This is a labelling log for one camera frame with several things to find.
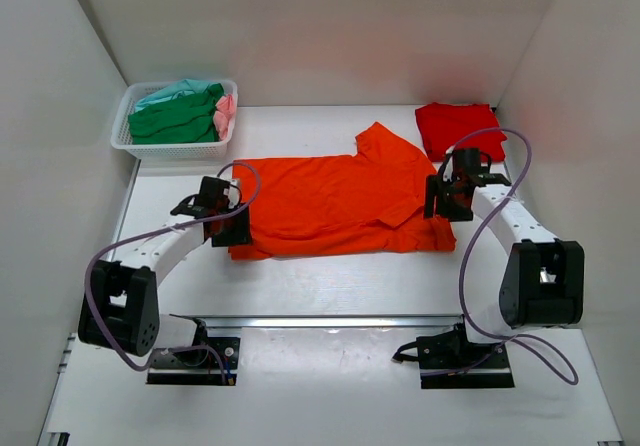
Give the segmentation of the orange t shirt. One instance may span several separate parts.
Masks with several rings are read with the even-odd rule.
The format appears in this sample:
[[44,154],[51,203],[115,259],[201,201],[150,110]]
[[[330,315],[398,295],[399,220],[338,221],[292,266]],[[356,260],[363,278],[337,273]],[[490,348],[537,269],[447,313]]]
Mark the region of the orange t shirt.
[[435,168],[415,145],[380,123],[353,155],[246,158],[232,169],[249,207],[252,241],[235,261],[369,252],[452,252],[443,218],[423,216]]

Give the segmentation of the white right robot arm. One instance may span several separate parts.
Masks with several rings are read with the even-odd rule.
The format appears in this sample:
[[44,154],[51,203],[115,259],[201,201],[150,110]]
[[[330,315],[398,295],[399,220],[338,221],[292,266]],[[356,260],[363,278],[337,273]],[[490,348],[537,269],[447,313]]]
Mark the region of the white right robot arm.
[[[464,332],[448,342],[449,357],[465,367],[483,356],[484,344],[526,337],[536,328],[576,324],[583,314],[582,246],[545,228],[491,165],[491,157],[477,148],[450,148],[438,172],[426,181],[425,218],[481,221],[458,275]],[[485,230],[499,241],[508,260],[495,302],[472,313],[465,295],[467,268]]]

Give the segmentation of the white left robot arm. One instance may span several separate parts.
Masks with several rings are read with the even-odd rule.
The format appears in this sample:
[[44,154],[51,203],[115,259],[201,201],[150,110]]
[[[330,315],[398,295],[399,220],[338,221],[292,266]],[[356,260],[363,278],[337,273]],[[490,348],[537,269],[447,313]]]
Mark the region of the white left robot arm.
[[81,342],[143,357],[154,348],[174,348],[188,364],[208,355],[209,339],[194,320],[172,326],[159,312],[158,288],[169,273],[206,243],[213,247],[251,242],[249,207],[237,179],[202,178],[196,194],[170,212],[163,233],[137,241],[116,261],[99,259],[90,268],[78,325]]

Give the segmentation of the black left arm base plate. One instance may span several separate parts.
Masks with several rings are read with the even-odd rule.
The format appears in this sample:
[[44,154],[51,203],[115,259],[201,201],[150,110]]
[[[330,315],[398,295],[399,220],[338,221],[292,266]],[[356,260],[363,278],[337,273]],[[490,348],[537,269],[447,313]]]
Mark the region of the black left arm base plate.
[[147,371],[146,384],[156,386],[222,386],[237,384],[241,353],[239,330],[222,330],[200,326],[195,344],[206,344],[209,350],[180,352],[156,357]]

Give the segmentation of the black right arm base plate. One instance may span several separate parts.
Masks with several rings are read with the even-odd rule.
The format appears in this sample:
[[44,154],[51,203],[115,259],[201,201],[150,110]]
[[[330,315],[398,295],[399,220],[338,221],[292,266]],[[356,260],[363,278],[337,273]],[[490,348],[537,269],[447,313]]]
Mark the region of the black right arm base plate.
[[415,338],[399,346],[395,364],[415,364],[423,390],[490,390],[515,386],[505,343],[468,339],[464,322],[454,316],[403,315],[393,320],[414,328]]

